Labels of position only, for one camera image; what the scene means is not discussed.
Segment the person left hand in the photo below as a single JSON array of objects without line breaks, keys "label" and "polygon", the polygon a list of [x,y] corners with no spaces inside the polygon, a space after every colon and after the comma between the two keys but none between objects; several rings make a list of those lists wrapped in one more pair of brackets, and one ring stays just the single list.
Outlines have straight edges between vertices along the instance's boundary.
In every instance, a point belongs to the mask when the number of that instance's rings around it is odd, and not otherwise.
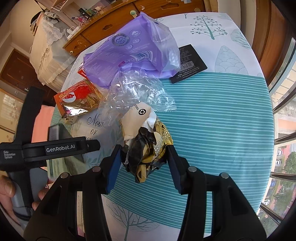
[{"label": "person left hand", "polygon": [[[53,181],[49,179],[47,181],[46,187],[44,189],[42,189],[41,191],[39,191],[39,194],[38,194],[39,201],[32,203],[32,207],[33,207],[34,210],[37,209],[37,207],[40,204],[41,200],[44,198],[46,193],[49,191],[49,185],[52,184],[52,183],[53,183]],[[0,192],[1,192],[1,206],[3,207],[5,213],[12,220],[14,220],[16,223],[19,223],[16,215],[13,212],[13,204],[12,204],[12,201],[11,201],[11,198],[14,197],[14,195],[16,193],[16,189],[15,189],[12,181],[7,176],[1,175],[1,186],[0,186],[0,188],[1,188],[0,189]]]}]

